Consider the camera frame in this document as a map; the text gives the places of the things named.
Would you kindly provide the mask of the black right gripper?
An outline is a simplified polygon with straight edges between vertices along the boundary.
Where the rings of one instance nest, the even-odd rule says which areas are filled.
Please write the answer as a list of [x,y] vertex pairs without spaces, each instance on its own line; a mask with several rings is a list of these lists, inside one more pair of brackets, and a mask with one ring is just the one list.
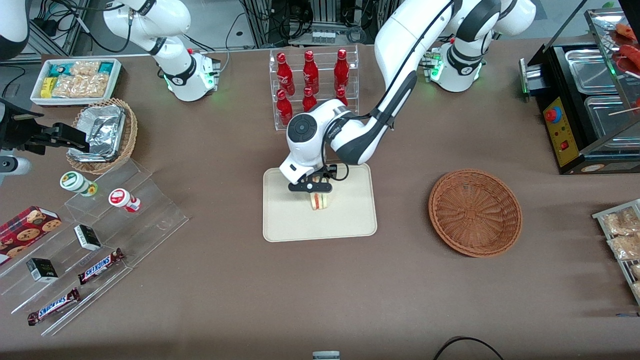
[[0,145],[2,150],[18,150],[45,155],[46,148],[68,148],[88,153],[90,144],[87,134],[64,123],[54,123],[49,128],[49,138],[39,138],[46,126],[35,119],[43,117],[41,112],[23,109],[1,99]]

